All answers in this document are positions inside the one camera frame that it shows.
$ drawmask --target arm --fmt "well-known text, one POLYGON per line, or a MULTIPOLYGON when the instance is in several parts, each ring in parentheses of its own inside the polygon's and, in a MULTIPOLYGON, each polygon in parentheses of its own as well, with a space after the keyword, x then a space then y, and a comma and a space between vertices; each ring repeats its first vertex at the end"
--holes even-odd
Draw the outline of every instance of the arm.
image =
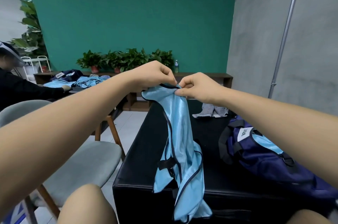
POLYGON ((160 83, 176 81, 152 61, 0 128, 0 219, 62 166, 127 93, 160 83))
POLYGON ((338 188, 338 117, 225 88, 202 73, 183 78, 180 86, 177 95, 229 108, 338 188))
POLYGON ((65 95, 63 88, 40 87, 10 72, 5 72, 2 80, 4 89, 19 94, 25 100, 58 99, 65 95))

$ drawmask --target gray chair seat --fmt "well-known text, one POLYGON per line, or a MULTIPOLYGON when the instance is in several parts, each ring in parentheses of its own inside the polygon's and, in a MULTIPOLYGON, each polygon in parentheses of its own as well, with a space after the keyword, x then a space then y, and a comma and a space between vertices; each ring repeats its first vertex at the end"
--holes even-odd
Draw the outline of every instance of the gray chair seat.
MULTIPOLYGON (((119 145, 94 141, 81 146, 43 185, 55 204, 62 207, 70 194, 82 185, 91 183, 101 188, 116 169, 120 159, 119 145)), ((34 205, 46 206, 36 192, 30 196, 34 205)))

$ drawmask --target bag strap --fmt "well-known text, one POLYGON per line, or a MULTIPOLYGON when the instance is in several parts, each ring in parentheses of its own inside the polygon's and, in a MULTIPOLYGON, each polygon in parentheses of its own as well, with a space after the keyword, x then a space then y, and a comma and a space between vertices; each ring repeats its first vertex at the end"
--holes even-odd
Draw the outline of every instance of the bag strap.
MULTIPOLYGON (((245 122, 243 119, 229 123, 218 139, 219 155, 226 164, 234 163, 231 155, 228 153, 228 147, 226 142, 230 137, 231 133, 234 131, 234 128, 239 127, 244 128, 244 124, 245 122)), ((242 149, 241 145, 238 142, 235 143, 233 147, 234 147, 234 155, 242 149)))

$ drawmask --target hand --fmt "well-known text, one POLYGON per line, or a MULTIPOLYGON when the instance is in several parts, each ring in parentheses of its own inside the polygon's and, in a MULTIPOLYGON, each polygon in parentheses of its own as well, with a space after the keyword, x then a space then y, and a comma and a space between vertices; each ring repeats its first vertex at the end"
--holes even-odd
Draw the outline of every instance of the hand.
POLYGON ((61 88, 64 89, 64 92, 71 90, 71 87, 69 87, 68 85, 62 85, 61 88))
POLYGON ((204 73, 195 73, 184 77, 179 85, 182 89, 175 91, 177 96, 190 97, 207 104, 216 104, 217 92, 222 86, 204 73))
POLYGON ((154 87, 160 83, 174 86, 177 84, 171 69, 158 61, 151 61, 126 73, 132 76, 133 91, 154 87))

